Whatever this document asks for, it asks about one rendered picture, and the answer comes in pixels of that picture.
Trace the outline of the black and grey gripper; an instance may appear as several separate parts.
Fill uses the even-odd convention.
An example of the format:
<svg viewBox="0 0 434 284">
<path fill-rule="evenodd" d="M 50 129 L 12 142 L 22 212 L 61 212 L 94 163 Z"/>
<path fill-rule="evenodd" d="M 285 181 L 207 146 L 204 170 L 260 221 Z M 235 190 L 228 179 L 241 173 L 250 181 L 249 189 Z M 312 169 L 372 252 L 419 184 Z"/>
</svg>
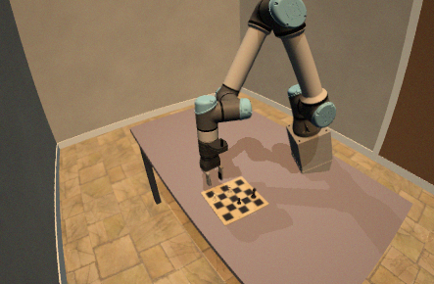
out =
<svg viewBox="0 0 434 284">
<path fill-rule="evenodd" d="M 218 139 L 218 128 L 212 132 L 201 132 L 197 129 L 200 154 L 200 168 L 206 174 L 207 184 L 212 186 L 209 170 L 218 167 L 218 178 L 223 180 L 219 154 L 228 151 L 228 145 L 222 138 Z"/>
</svg>

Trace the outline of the tan and dark brown chessboard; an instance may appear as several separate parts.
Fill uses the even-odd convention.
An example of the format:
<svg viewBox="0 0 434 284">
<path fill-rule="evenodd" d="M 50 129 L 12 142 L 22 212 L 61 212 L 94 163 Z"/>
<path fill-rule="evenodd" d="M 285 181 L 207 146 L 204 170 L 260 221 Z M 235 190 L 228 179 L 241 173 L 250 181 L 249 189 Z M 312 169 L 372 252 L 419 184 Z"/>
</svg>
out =
<svg viewBox="0 0 434 284">
<path fill-rule="evenodd" d="M 231 185 L 231 196 L 227 195 L 229 184 Z M 242 176 L 201 192 L 201 194 L 224 226 L 269 205 L 257 191 L 255 194 L 257 198 L 251 198 L 253 187 Z M 213 201 L 214 195 L 216 195 L 216 201 Z M 237 205 L 238 198 L 240 198 L 241 205 Z"/>
</svg>

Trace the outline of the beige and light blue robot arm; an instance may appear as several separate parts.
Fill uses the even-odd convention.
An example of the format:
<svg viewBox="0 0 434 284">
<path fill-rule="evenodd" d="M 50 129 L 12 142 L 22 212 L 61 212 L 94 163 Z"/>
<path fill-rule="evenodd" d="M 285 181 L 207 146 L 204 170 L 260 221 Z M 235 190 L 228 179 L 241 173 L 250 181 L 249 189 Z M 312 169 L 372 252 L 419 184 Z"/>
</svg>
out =
<svg viewBox="0 0 434 284">
<path fill-rule="evenodd" d="M 199 131 L 212 132 L 218 128 L 218 122 L 251 117 L 250 100 L 238 99 L 238 95 L 266 36 L 272 30 L 274 35 L 282 40 L 299 83 L 288 89 L 293 113 L 293 133 L 303 138 L 312 137 L 334 120 L 336 107 L 329 102 L 327 91 L 321 87 L 304 34 L 307 27 L 306 16 L 307 9 L 302 0 L 261 0 L 258 3 L 216 97 L 204 95 L 195 100 L 196 125 Z"/>
</svg>

